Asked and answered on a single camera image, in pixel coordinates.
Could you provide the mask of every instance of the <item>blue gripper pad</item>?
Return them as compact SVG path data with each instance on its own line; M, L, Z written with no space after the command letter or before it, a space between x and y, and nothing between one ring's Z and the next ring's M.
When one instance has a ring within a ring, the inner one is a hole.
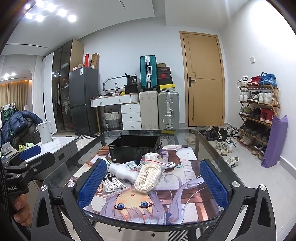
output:
M93 166L87 171L84 172L77 182L83 181L81 188L79 184L77 185L76 190L78 191L78 206L83 209L87 207L91 200L93 199L96 190L100 186L105 174L107 173L107 164L104 160L98 159Z
M200 163L200 174L207 184L218 206L226 209L229 204L228 192L221 181L218 179L216 174L205 161L202 161Z
M20 153L20 160L28 160L29 158L41 153L41 147L36 145Z

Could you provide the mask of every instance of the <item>anime mouse pad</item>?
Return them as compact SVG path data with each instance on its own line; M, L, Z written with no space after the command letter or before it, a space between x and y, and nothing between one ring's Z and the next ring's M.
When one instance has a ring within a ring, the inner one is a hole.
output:
M98 156L109 159L108 154L108 146L104 146L71 180L77 180L87 171L92 159ZM163 146L159 158L174 162L176 166L162 173L155 190L143 194L131 188L104 198L100 185L84 210L126 222L162 225L196 223L218 217L218 205L200 176L200 164L191 147Z

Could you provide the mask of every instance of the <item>blue down jacket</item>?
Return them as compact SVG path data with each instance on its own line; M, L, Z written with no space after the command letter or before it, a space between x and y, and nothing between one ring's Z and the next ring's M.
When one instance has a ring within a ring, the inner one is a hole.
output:
M10 117L9 121L6 120L2 125L3 143L11 142L13 137L28 126L28 122L25 118L30 118L38 125L43 122L36 114L24 110L21 112L14 112Z

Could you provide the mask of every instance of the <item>suitcase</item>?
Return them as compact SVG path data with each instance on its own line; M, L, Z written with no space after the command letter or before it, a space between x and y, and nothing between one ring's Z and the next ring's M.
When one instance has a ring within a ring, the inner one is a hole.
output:
M155 55L140 57L141 91L157 90L157 64Z
M179 94L161 92L158 94L159 129L179 129Z
M157 91L139 93L142 130L158 130Z

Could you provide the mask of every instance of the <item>teal suitcase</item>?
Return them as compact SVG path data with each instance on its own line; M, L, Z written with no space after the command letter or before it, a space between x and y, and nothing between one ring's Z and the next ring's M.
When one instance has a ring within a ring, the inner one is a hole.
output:
M155 55L140 57L141 91L157 90L157 64Z

